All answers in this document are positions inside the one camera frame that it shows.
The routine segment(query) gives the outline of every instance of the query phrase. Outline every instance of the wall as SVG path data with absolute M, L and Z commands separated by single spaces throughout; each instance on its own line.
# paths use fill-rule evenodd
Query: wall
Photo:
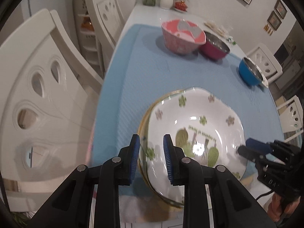
M 214 20 L 226 28 L 232 27 L 230 34 L 245 53 L 260 42 L 275 53 L 288 36 L 296 21 L 289 10 L 272 36 L 263 29 L 276 1 L 252 0 L 248 5 L 243 0 L 186 0 L 189 13 Z
M 71 41 L 79 50 L 72 2 L 73 0 L 29 0 L 32 14 L 35 14 L 43 8 L 48 10 L 55 9 L 58 12 L 62 24 Z
M 57 10 L 62 24 L 67 31 L 70 39 L 79 50 L 76 36 L 72 0 L 22 0 L 22 2 L 13 11 L 3 29 L 0 32 L 0 44 L 30 15 L 34 15 L 39 10 L 47 8 L 48 10 Z
M 15 8 L 10 17 L 5 22 L 0 31 L 0 45 L 10 34 L 17 29 L 26 19 L 29 18 L 29 8 L 27 0 L 22 0 Z

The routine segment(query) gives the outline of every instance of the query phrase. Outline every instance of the white shelf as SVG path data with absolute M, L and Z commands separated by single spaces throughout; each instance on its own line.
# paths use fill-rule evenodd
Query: white shelf
M 86 51 L 93 51 L 93 52 L 97 52 L 97 48 L 96 47 L 91 47 L 91 46 L 83 46 L 83 48 L 86 50 Z
M 90 17 L 88 14 L 84 14 L 84 13 L 79 13 L 77 14 L 79 17 Z
M 88 36 L 95 36 L 95 32 L 83 28 L 80 29 L 80 33 Z

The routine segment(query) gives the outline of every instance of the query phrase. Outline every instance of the chair backrest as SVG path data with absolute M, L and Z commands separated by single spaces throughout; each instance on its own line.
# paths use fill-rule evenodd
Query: chair backrest
M 35 211 L 85 162 L 97 104 L 69 65 L 96 92 L 103 80 L 54 10 L 20 25 L 1 45 L 0 59 L 0 169 L 11 211 Z
M 102 52 L 110 61 L 124 27 L 124 18 L 117 0 L 85 0 Z
M 258 44 L 254 49 L 247 53 L 247 56 L 260 67 L 269 84 L 282 75 L 283 71 L 281 65 L 266 45 L 262 43 Z
M 283 133 L 299 130 L 303 127 L 303 109 L 297 96 L 293 96 L 277 109 L 287 107 L 280 115 L 280 123 Z

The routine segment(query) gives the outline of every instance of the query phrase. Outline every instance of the cable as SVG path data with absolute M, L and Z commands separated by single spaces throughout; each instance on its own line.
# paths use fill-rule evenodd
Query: cable
M 263 197 L 263 196 L 267 196 L 270 195 L 273 192 L 273 190 L 270 190 L 269 192 L 265 193 L 265 194 L 261 194 L 259 195 L 255 200 L 257 201 L 259 198 Z

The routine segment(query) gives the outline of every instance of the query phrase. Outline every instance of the green cactus print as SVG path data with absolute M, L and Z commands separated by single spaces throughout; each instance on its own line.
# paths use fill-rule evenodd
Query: green cactus print
M 218 149 L 216 147 L 211 147 L 208 150 L 207 165 L 209 167 L 215 166 L 218 158 L 219 158 L 219 151 L 218 151 Z
M 182 95 L 179 99 L 178 99 L 178 104 L 180 107 L 185 107 L 186 106 L 186 101 L 187 99 Z
M 194 153 L 192 152 L 193 146 L 191 146 L 191 142 L 188 141 L 188 132 L 186 128 L 180 129 L 177 131 L 175 136 L 175 146 L 183 149 L 185 156 L 189 158 L 194 157 Z
M 191 146 L 191 142 L 187 141 L 186 145 L 181 146 L 181 148 L 184 151 L 184 154 L 186 157 L 193 158 L 194 153 L 193 153 L 193 146 Z
M 205 116 L 200 116 L 200 118 L 199 118 L 199 123 L 200 124 L 203 124 L 203 125 L 206 125 L 207 124 L 207 119 L 206 119 L 206 117 Z
M 186 128 L 180 129 L 177 131 L 175 136 L 175 146 L 182 147 L 188 141 L 188 132 Z
M 152 161 L 155 158 L 154 148 L 147 147 L 146 156 Z
M 241 176 L 238 172 L 232 172 L 232 174 L 237 178 L 237 179 L 240 179 Z

